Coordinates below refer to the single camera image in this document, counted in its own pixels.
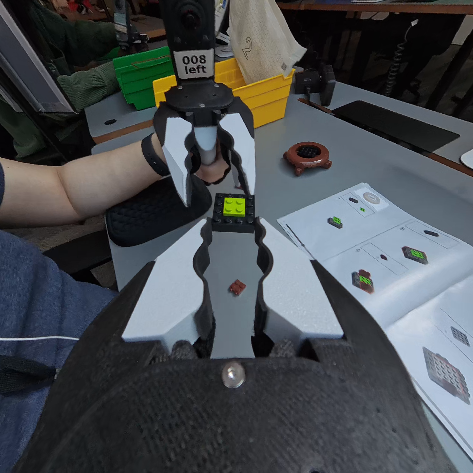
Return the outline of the person's left forearm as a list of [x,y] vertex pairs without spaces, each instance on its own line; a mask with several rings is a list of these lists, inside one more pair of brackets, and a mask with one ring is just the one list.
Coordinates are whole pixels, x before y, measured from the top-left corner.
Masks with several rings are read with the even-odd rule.
[[62,166],[1,158],[1,229],[78,223],[98,216],[161,178],[139,142]]

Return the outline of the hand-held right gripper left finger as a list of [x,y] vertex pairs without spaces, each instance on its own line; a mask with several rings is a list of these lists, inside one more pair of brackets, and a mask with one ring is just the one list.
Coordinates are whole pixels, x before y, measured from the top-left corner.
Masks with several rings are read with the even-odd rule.
[[204,272],[211,243],[211,220],[204,218],[157,257],[122,333],[125,342],[159,341],[170,352],[180,340],[209,339],[213,310]]

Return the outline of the person's blue shirt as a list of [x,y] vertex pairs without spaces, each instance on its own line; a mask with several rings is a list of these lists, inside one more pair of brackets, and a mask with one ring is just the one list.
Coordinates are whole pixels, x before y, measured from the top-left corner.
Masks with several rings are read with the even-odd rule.
[[[36,246],[1,231],[1,338],[79,338],[115,296],[108,288],[75,281]],[[49,390],[1,396],[1,472],[11,472],[21,457]]]

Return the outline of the brick instruction booklet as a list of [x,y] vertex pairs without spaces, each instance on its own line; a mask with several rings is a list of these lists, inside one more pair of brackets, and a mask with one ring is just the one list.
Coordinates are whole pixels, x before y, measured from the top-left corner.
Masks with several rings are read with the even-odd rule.
[[472,458],[472,246],[367,183],[277,222],[376,320],[418,394]]

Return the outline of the grey monitor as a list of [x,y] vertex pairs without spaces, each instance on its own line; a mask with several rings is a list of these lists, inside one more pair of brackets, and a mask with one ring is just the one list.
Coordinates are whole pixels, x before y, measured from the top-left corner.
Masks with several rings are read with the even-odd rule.
[[0,65],[14,92],[1,83],[1,96],[19,112],[22,99],[39,114],[75,115],[76,110],[46,63],[11,14],[0,2]]

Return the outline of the black wristband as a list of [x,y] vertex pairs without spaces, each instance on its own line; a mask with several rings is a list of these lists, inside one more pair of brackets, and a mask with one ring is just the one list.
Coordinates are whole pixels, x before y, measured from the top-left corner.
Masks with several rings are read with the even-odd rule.
[[153,134],[148,135],[141,141],[141,151],[146,162],[162,178],[170,175],[169,167],[157,154],[152,143]]

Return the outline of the yellow plastic bin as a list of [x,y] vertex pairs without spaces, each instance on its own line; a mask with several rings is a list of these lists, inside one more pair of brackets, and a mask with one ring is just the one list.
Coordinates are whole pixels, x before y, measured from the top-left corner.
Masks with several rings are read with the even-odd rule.
[[236,59],[217,62],[215,80],[232,89],[253,115],[254,127],[260,127],[284,117],[294,69],[285,77],[282,74],[247,85]]

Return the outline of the black and green brick assembly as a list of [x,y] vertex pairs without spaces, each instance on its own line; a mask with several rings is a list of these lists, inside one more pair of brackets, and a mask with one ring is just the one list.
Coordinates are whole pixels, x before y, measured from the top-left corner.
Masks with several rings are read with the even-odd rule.
[[215,194],[211,217],[213,231],[252,234],[255,220],[254,195]]

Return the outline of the green plastic bin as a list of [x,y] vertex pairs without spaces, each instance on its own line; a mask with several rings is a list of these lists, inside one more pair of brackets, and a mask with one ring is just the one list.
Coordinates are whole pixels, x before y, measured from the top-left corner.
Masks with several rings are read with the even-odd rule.
[[154,80],[174,75],[168,46],[116,57],[113,65],[124,98],[138,111],[155,104]]

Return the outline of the round brown brick base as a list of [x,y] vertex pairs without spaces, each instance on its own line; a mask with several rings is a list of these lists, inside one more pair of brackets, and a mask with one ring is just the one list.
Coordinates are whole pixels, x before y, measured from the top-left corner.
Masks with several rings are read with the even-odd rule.
[[284,152],[283,158],[294,166],[295,176],[301,176],[307,169],[329,169],[332,166],[328,149],[313,141],[294,144]]

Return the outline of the black desk mat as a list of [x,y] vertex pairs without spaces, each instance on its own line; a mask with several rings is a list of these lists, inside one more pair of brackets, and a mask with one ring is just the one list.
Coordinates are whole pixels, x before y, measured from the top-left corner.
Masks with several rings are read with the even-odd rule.
[[334,116],[361,128],[382,133],[417,149],[434,152],[460,135],[362,100],[332,110]]

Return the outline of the person's left hand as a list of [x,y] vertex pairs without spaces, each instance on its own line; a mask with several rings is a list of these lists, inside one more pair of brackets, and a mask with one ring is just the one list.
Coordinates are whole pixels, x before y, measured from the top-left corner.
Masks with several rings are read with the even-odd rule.
[[215,159],[209,165],[202,164],[197,145],[192,146],[191,168],[189,173],[197,175],[197,177],[199,177],[207,186],[216,185],[222,182],[230,172],[230,169],[230,164],[227,163],[222,156],[219,140],[216,142]]

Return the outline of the white fabric bag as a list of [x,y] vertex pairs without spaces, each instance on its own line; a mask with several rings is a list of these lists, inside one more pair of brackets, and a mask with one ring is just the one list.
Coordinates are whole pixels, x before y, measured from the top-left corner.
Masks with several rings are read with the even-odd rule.
[[274,0],[230,1],[229,37],[247,85],[278,75],[286,78],[306,53]]

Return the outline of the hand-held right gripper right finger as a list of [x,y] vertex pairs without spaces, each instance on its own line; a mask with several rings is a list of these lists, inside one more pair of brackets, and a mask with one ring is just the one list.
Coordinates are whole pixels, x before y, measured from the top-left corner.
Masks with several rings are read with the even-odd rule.
[[307,339],[344,335],[309,258],[261,217],[254,223],[258,282],[253,323],[253,352],[269,355],[288,340],[296,352]]

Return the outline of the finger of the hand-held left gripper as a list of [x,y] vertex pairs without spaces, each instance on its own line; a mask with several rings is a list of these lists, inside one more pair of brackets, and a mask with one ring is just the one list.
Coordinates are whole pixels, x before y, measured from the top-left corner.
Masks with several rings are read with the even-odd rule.
[[190,148],[194,144],[193,126],[181,117],[168,117],[162,149],[175,189],[183,204],[191,203]]
[[218,124],[217,136],[226,151],[234,184],[253,195],[256,182],[255,140],[251,112],[227,113]]

